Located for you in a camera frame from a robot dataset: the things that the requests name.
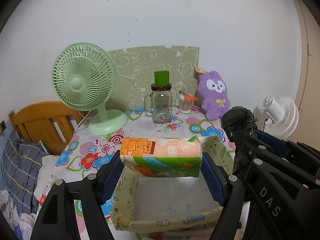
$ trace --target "power cord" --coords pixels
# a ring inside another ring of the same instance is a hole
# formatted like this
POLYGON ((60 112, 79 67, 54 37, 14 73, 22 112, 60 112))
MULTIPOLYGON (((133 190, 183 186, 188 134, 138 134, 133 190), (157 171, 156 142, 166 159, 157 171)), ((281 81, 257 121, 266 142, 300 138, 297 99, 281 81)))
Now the power cord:
POLYGON ((96 118, 95 116, 94 116, 94 117, 87 118, 86 116, 88 116, 88 115, 83 116, 80 111, 78 111, 78 113, 79 113, 79 115, 81 115, 83 118, 86 118, 86 119, 88 119, 88 120, 91 120, 91 119, 96 118))
POLYGON ((266 119, 264 120, 264 123, 263 123, 263 131, 264 131, 264 127, 266 126, 266 121, 268 121, 268 118, 266 118, 266 119))
POLYGON ((80 121, 80 123, 78 124, 78 126, 75 128, 75 131, 73 132, 73 135, 76 134, 78 128, 79 128, 80 125, 83 123, 83 121, 84 121, 85 119, 87 119, 87 117, 88 117, 88 115, 89 115, 90 113, 91 113, 91 111, 89 111, 86 116, 83 116, 83 115, 80 113, 80 115, 83 117, 83 119, 80 121))

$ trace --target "yellow bow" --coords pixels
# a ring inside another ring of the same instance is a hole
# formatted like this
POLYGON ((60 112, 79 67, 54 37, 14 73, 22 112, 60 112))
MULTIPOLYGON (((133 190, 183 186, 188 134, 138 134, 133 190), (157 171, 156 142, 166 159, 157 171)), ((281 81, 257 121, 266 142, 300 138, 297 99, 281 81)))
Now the yellow bow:
POLYGON ((222 106, 224 107, 224 104, 223 104, 223 103, 225 103, 226 100, 225 100, 224 98, 223 98, 223 99, 219 99, 219 98, 218 98, 218 99, 216 100, 216 102, 217 102, 217 103, 220 103, 220 106, 219 106, 219 107, 222 107, 222 106))

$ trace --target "plaid pillow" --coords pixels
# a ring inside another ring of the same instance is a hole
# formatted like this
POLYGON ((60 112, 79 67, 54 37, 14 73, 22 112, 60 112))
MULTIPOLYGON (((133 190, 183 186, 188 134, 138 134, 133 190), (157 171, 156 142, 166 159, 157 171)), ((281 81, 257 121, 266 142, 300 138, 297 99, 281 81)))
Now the plaid pillow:
POLYGON ((33 195, 42 157, 48 155, 41 143, 21 142, 13 131, 2 154, 4 185, 21 213, 36 213, 38 200, 33 195))

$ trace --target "black plastic bag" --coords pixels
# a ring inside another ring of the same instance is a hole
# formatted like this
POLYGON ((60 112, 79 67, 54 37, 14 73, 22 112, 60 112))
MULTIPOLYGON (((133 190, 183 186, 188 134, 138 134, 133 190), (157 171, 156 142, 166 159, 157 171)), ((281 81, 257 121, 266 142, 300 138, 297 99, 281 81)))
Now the black plastic bag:
MULTIPOLYGON (((258 127, 255 122, 256 119, 250 110, 242 106, 235 106, 223 115, 221 127, 226 132, 229 141, 234 142, 234 133, 239 130, 257 138, 258 127)), ((249 169, 251 157, 248 153, 239 150, 237 145, 235 154, 233 174, 243 180, 249 169)))

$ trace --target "tissue pack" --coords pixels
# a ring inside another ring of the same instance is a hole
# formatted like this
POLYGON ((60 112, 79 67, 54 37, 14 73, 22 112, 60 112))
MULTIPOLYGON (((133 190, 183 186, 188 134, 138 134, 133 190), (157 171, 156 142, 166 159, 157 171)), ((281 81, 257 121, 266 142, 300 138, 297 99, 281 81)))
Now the tissue pack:
POLYGON ((123 139, 120 158, 142 177, 199 177, 202 148, 197 136, 123 139))

